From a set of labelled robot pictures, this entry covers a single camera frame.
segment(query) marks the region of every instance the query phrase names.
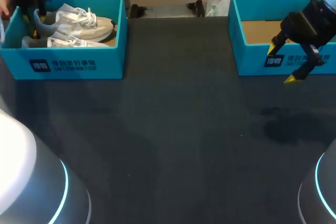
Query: white plastic bag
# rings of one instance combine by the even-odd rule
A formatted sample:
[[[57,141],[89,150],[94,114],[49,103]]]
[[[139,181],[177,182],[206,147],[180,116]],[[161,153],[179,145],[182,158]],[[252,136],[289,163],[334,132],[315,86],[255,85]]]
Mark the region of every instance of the white plastic bag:
[[[229,13],[230,0],[208,0],[206,5],[206,16],[227,16]]]

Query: robotic arm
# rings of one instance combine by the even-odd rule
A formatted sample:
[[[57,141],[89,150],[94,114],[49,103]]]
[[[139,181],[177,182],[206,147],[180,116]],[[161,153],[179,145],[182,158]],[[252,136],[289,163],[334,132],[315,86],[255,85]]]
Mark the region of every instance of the robotic arm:
[[[301,45],[307,61],[285,82],[304,80],[315,68],[324,64],[318,48],[336,35],[336,0],[310,0],[301,12],[290,12],[280,24],[281,32],[272,39],[268,55],[275,55],[287,39]]]

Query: white sneaker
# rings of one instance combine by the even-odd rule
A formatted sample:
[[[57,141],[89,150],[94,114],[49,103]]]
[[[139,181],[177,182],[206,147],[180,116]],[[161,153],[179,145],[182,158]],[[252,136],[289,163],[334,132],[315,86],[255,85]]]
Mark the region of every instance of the white sneaker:
[[[42,37],[50,37],[57,31],[67,36],[100,42],[106,39],[114,29],[112,20],[97,17],[90,9],[85,11],[63,4],[56,12],[48,12],[43,23],[38,12],[38,9],[34,11],[34,22],[37,32]]]
[[[50,47],[108,47],[103,43],[85,41],[74,36],[66,36],[55,32],[46,39],[32,39],[25,36],[22,39],[22,48],[50,48]]]

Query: black table surface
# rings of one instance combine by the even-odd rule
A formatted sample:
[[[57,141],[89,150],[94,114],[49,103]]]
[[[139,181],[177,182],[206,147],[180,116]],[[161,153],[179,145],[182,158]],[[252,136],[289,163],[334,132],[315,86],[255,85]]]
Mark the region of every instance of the black table surface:
[[[129,20],[123,80],[14,81],[13,115],[86,183],[104,223],[294,223],[336,136],[336,76],[239,77],[227,18]]]

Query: cardboard box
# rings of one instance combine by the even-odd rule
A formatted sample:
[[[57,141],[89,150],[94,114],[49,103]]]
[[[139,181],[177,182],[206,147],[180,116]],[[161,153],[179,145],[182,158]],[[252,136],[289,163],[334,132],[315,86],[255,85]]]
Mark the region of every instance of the cardboard box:
[[[0,48],[9,70],[16,80],[47,79],[121,79],[127,42],[127,17],[124,0],[51,0],[47,10],[54,11],[63,3],[111,18],[118,29],[106,48],[28,48],[22,49],[22,38],[32,36],[33,27],[17,8],[6,30]]]
[[[231,0],[228,28],[240,76],[291,74],[306,61],[299,44],[287,41],[268,63],[272,38],[289,12],[300,12],[309,0]],[[326,64],[312,73],[336,73],[336,40],[320,49]]]

